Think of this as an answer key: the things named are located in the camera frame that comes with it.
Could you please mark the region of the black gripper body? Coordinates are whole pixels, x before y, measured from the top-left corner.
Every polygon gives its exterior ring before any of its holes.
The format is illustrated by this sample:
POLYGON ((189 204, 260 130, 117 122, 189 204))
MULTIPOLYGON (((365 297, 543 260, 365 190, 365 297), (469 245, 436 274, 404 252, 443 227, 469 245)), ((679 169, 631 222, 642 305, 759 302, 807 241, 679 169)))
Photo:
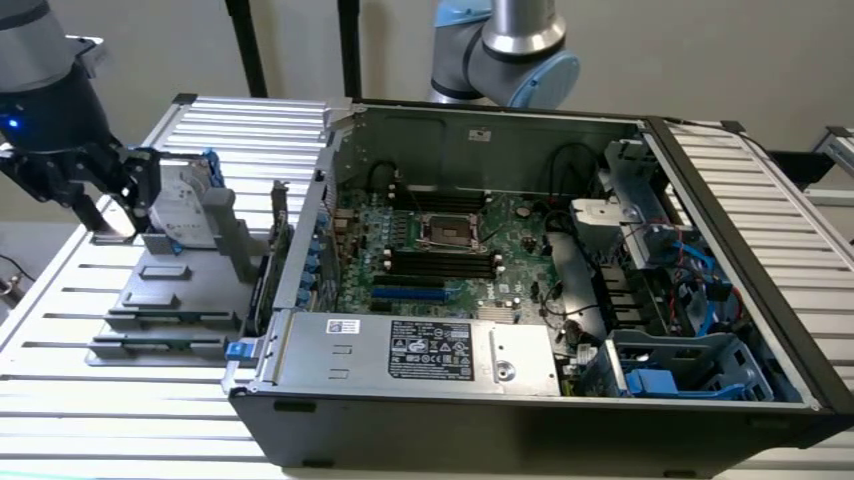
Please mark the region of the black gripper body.
POLYGON ((78 64, 49 85, 1 95, 1 135, 1 172, 37 201, 81 205, 86 183, 116 187, 124 147, 78 64))

